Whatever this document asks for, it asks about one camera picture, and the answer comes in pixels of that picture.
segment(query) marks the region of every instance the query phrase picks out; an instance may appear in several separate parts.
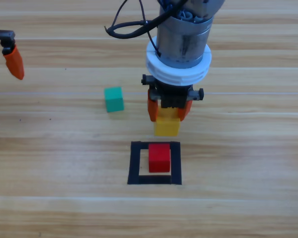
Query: wood grain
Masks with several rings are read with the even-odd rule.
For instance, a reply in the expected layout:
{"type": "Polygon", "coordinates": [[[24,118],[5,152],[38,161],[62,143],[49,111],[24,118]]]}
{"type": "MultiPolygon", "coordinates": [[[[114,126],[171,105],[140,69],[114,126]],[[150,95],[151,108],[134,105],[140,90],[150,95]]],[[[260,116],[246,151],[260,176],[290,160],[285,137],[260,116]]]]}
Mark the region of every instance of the wood grain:
{"type": "MultiPolygon", "coordinates": [[[[13,78],[0,48],[0,238],[298,238],[298,0],[225,2],[176,138],[153,136],[148,37],[104,31],[121,3],[0,0],[25,63],[13,78]],[[105,111],[111,86],[125,111],[105,111]],[[127,185],[130,142],[170,140],[183,185],[127,185]]],[[[131,0],[118,21],[139,19],[131,0]]]]}

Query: white ring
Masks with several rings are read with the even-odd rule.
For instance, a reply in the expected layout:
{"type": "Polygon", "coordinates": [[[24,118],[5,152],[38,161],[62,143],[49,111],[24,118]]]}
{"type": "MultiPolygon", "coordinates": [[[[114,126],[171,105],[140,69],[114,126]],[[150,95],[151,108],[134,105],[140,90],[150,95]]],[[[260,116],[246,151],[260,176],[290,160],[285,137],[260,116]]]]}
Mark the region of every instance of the white ring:
{"type": "Polygon", "coordinates": [[[151,42],[147,45],[147,69],[153,77],[166,84],[187,86],[200,82],[207,75],[211,61],[212,53],[206,45],[203,59],[198,65],[192,68],[172,68],[158,59],[151,42]]]}

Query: black cable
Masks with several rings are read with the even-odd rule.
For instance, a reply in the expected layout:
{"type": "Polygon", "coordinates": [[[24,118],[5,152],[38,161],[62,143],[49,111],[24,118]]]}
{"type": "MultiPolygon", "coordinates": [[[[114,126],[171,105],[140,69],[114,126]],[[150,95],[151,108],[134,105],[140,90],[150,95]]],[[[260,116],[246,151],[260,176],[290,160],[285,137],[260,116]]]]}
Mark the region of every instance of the black cable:
{"type": "Polygon", "coordinates": [[[111,25],[112,27],[115,25],[116,21],[117,21],[117,18],[118,18],[118,15],[120,13],[120,10],[123,8],[123,6],[125,5],[125,3],[127,2],[128,0],[124,0],[123,4],[120,6],[120,8],[118,9],[117,13],[116,13],[116,16],[115,16],[115,19],[113,21],[113,24],[111,25]]]}
{"type": "Polygon", "coordinates": [[[114,32],[115,29],[113,29],[114,28],[113,25],[111,27],[109,27],[108,29],[106,27],[104,27],[105,31],[107,32],[108,35],[118,38],[118,39],[131,39],[131,38],[141,36],[145,33],[148,33],[149,31],[151,31],[152,29],[154,29],[155,27],[157,27],[158,25],[163,23],[166,19],[171,17],[173,14],[175,14],[178,10],[180,10],[183,7],[183,5],[187,1],[188,0],[180,0],[176,5],[173,6],[173,8],[171,8],[170,10],[161,14],[160,16],[156,17],[154,20],[148,22],[148,24],[145,24],[144,26],[140,27],[139,29],[137,29],[136,31],[134,31],[132,33],[118,34],[118,33],[114,32]]]}
{"type": "MultiPolygon", "coordinates": [[[[140,7],[141,7],[141,12],[142,12],[142,14],[143,14],[143,19],[144,19],[144,22],[147,22],[147,21],[146,21],[146,16],[145,16],[145,10],[144,10],[143,3],[142,3],[142,1],[141,1],[141,0],[139,0],[139,3],[140,3],[140,7]]],[[[157,54],[158,54],[158,56],[160,57],[160,56],[161,56],[161,53],[159,52],[159,50],[158,50],[157,46],[155,46],[155,43],[154,43],[154,42],[153,42],[153,40],[152,40],[152,37],[151,37],[151,34],[150,34],[150,32],[148,32],[148,36],[149,36],[149,39],[150,39],[150,41],[151,41],[151,43],[152,43],[152,45],[153,45],[153,47],[154,47],[154,49],[155,49],[156,53],[157,53],[157,54]]]]}

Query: black square outline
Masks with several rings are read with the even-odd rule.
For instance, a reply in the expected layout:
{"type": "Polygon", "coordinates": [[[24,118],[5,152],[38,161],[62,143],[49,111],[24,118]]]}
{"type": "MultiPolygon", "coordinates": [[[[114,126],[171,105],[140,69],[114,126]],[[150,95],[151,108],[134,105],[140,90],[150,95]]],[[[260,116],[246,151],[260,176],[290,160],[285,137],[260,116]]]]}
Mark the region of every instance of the black square outline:
{"type": "Polygon", "coordinates": [[[176,184],[182,185],[181,147],[179,142],[132,141],[130,146],[130,165],[127,184],[176,184]],[[149,144],[170,144],[171,175],[139,175],[140,151],[148,150],[149,144]]]}

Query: green cube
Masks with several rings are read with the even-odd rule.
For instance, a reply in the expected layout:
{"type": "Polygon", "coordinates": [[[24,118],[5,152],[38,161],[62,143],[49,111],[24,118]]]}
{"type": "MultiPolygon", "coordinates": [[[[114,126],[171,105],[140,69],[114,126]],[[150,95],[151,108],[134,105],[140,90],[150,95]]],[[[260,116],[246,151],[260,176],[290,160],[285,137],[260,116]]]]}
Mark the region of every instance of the green cube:
{"type": "Polygon", "coordinates": [[[105,88],[104,94],[108,113],[124,110],[123,91],[121,87],[105,88]]]}

